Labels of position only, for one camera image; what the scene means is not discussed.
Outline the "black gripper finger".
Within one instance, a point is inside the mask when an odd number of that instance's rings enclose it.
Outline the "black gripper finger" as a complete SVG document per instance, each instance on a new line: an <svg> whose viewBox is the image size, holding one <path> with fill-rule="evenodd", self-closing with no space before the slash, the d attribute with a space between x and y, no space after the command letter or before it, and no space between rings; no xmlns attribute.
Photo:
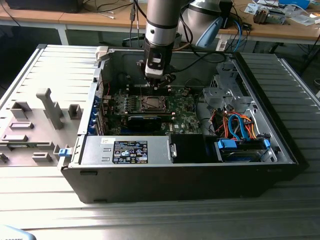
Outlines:
<svg viewBox="0 0 320 240"><path fill-rule="evenodd" d="M157 90L161 88L161 79L160 78L149 78L149 85L152 89Z"/></svg>
<svg viewBox="0 0 320 240"><path fill-rule="evenodd" d="M176 79L176 75L173 73L168 73L163 75L158 81L157 81L157 87L164 88L167 85L170 85L174 80Z"/></svg>

